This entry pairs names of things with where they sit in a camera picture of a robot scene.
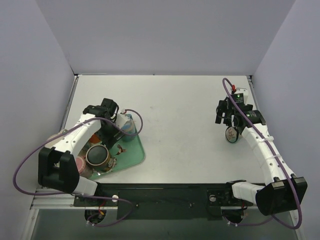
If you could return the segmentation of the beige bird mug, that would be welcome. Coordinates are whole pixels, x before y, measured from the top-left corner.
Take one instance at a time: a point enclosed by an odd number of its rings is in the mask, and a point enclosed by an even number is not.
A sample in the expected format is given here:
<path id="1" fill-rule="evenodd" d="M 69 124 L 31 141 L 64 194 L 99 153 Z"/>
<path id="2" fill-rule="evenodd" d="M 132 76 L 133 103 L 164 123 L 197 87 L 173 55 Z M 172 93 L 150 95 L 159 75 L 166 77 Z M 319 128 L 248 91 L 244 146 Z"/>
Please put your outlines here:
<path id="1" fill-rule="evenodd" d="M 235 126 L 228 126 L 225 130 L 225 140 L 230 144 L 235 144 L 239 138 L 239 130 Z"/>

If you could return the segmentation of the black gold-rimmed mug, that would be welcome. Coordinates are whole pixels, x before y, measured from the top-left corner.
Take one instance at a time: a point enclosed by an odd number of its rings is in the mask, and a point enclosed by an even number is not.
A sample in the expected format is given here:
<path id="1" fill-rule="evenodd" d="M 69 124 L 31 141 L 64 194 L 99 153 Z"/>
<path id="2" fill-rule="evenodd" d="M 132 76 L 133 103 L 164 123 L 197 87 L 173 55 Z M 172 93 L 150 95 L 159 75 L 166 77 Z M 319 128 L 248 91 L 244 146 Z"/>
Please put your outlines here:
<path id="1" fill-rule="evenodd" d="M 109 172 L 116 164 L 106 146 L 97 144 L 86 152 L 86 161 L 97 172 Z"/>

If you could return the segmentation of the pink mug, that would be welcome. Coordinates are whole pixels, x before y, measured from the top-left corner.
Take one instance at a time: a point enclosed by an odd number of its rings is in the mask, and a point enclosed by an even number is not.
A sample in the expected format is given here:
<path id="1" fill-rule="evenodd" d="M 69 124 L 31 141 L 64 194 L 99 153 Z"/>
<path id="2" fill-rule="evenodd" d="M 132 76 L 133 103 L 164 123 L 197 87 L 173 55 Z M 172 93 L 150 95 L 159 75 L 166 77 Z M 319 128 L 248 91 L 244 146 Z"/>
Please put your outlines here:
<path id="1" fill-rule="evenodd" d="M 81 177 L 89 179 L 93 175 L 93 169 L 87 165 L 86 160 L 82 156 L 75 159 L 78 173 Z"/>

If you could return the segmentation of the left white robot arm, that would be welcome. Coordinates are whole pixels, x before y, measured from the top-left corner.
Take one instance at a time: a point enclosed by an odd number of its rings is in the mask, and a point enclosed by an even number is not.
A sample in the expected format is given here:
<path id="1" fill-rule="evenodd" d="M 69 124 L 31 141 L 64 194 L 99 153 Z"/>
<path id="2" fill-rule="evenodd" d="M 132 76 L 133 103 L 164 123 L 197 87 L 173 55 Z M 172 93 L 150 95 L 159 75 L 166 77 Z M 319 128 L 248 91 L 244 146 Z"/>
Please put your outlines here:
<path id="1" fill-rule="evenodd" d="M 80 175 L 76 158 L 93 135 L 106 151 L 124 136 L 124 116 L 118 110 L 118 104 L 108 98 L 101 105 L 88 105 L 73 128 L 57 136 L 53 146 L 40 150 L 38 183 L 63 193 L 85 195 L 90 205 L 99 205 L 103 200 L 99 184 Z"/>

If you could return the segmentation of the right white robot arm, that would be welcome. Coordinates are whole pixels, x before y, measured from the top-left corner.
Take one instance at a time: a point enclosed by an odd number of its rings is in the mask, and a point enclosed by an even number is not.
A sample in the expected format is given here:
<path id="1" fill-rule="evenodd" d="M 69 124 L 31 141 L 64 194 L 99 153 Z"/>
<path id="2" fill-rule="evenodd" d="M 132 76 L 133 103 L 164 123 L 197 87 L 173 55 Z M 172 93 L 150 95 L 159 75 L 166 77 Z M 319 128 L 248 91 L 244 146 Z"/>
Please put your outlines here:
<path id="1" fill-rule="evenodd" d="M 244 180 L 231 183 L 223 192 L 224 201 L 230 205 L 244 200 L 256 205 L 265 215 L 275 215 L 298 209 L 306 193 L 308 184 L 304 177 L 297 177 L 283 160 L 269 134 L 262 114 L 243 99 L 234 106 L 226 97 L 216 108 L 217 124 L 225 124 L 225 137 L 235 143 L 239 137 L 245 139 L 257 158 L 264 178 L 264 185 L 256 185 Z"/>

